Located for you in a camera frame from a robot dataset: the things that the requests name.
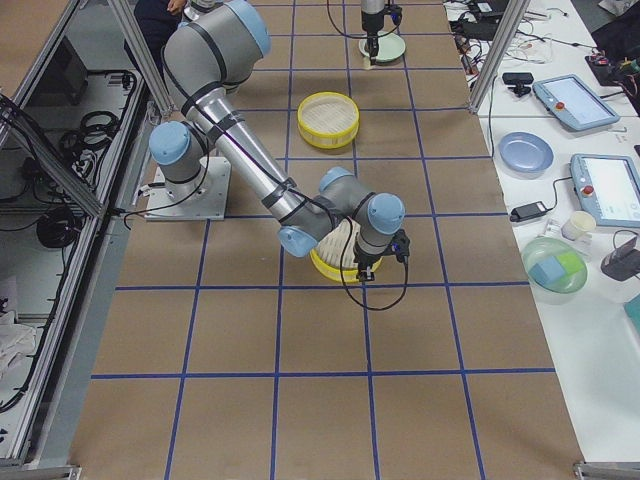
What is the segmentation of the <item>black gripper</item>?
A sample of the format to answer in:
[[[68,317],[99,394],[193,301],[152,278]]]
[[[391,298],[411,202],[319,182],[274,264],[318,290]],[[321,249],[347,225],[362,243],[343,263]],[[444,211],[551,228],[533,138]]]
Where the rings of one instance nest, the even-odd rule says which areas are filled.
[[[375,273],[373,272],[382,258],[381,254],[371,254],[360,247],[354,248],[354,261],[357,265],[360,281],[374,281]]]
[[[368,37],[365,41],[365,52],[370,53],[370,61],[375,62],[379,53],[378,34],[384,28],[384,13],[361,13],[362,29]]]

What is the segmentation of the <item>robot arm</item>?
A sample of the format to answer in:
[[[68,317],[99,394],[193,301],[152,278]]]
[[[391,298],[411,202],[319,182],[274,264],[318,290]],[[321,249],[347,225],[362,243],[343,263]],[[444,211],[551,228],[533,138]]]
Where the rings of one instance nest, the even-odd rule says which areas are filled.
[[[227,99],[227,91],[249,78],[270,47],[264,21],[246,1],[225,2],[172,34],[161,58],[188,139],[207,142],[231,163],[280,223],[278,238],[289,254],[308,255],[350,219],[360,226],[354,245],[359,281],[372,280],[370,269],[383,256],[406,264],[409,240],[399,197],[370,190],[341,167],[321,179],[318,196],[307,197]]]
[[[379,53],[379,32],[384,28],[385,19],[384,0],[362,0],[360,2],[361,25],[366,34],[366,45],[368,48],[371,64],[377,60]]]

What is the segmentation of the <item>person's hand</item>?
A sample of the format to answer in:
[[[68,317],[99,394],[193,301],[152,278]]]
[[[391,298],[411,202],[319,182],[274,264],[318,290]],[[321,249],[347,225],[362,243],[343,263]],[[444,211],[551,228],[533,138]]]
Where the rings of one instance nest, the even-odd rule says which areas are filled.
[[[167,2],[167,11],[171,15],[181,14],[186,6],[186,0],[169,0]]]

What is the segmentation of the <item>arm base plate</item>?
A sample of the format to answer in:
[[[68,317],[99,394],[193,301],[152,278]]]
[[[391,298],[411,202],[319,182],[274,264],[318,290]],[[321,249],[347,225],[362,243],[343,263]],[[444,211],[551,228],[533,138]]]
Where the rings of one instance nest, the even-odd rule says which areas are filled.
[[[165,179],[156,167],[144,217],[148,221],[222,221],[225,217],[231,165],[224,157],[202,157],[200,172],[184,184]]]

